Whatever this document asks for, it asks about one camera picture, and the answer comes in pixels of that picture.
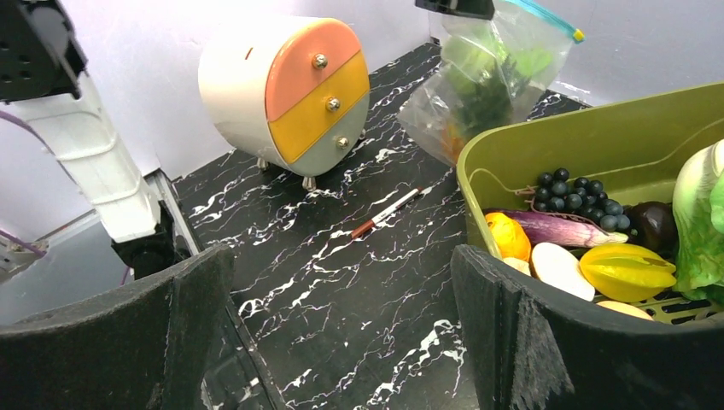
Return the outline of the clear zip top bag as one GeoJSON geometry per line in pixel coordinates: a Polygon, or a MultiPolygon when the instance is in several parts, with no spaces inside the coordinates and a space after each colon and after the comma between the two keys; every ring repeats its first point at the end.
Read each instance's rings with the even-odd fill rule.
{"type": "Polygon", "coordinates": [[[535,1],[418,1],[442,16],[438,71],[397,120],[425,152],[455,165],[478,134],[522,122],[584,32],[535,1]]]}

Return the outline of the toy pineapple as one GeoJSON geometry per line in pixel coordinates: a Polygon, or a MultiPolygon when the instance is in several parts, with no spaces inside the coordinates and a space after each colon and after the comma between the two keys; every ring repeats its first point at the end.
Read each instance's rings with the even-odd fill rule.
{"type": "Polygon", "coordinates": [[[470,80],[450,64],[444,78],[457,100],[450,104],[450,116],[443,140],[451,163],[456,163],[463,147],[479,133],[509,125],[515,101],[522,96],[529,78],[515,75],[502,62],[495,75],[482,82],[470,80]]]}

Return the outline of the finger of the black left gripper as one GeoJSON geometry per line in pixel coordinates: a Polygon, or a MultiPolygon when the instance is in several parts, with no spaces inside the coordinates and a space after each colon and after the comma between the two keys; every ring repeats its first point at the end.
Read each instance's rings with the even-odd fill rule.
{"type": "Polygon", "coordinates": [[[442,15],[489,21],[493,18],[493,0],[415,0],[420,9],[442,15]]]}

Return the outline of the olive green plastic bin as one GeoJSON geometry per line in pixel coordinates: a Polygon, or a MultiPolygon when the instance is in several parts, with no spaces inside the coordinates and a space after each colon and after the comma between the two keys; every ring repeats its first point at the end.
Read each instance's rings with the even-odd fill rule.
{"type": "Polygon", "coordinates": [[[456,168],[468,242],[454,250],[453,287],[463,327],[545,320],[564,328],[634,335],[721,336],[717,319],[655,325],[596,307],[514,271],[501,259],[485,208],[522,206],[515,197],[539,168],[568,166],[599,177],[624,200],[669,199],[689,156],[723,134],[720,83],[671,91],[484,132],[462,150],[456,168]]]}

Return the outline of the green toy star fruit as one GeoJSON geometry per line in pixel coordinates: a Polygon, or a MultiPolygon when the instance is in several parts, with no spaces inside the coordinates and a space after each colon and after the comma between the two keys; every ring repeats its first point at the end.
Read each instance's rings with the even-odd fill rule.
{"type": "Polygon", "coordinates": [[[514,50],[508,54],[506,64],[519,77],[533,78],[543,74],[553,62],[553,54],[543,48],[514,50]]]}

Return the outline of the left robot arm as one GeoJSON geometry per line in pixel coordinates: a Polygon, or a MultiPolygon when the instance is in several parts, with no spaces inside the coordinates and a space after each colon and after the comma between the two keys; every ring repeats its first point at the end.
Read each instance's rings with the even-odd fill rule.
{"type": "MultiPolygon", "coordinates": [[[[234,149],[314,190],[365,135],[371,86],[358,36],[334,18],[245,15],[204,47],[198,89],[234,149]]],[[[98,213],[119,258],[144,278],[180,261],[173,220],[104,110],[58,1],[1,4],[3,120],[30,132],[98,213]]]]}

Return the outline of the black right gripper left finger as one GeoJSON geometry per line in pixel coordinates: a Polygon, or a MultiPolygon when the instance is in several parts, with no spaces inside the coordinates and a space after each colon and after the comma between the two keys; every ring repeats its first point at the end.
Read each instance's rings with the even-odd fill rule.
{"type": "Polygon", "coordinates": [[[194,409],[231,290],[225,245],[1,329],[4,409],[194,409]]]}

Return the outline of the green toy cabbage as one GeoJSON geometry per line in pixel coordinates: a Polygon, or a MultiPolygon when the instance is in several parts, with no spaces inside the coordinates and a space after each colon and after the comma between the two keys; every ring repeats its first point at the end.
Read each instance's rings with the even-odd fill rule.
{"type": "Polygon", "coordinates": [[[442,47],[442,59],[470,80],[491,79],[509,51],[490,32],[481,35],[453,35],[442,47]]]}

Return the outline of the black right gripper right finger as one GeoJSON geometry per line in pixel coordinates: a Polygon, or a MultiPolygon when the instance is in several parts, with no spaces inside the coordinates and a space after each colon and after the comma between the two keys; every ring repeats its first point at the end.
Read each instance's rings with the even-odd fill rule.
{"type": "Polygon", "coordinates": [[[720,320],[637,319],[470,245],[450,267],[480,408],[722,408],[720,320]]]}

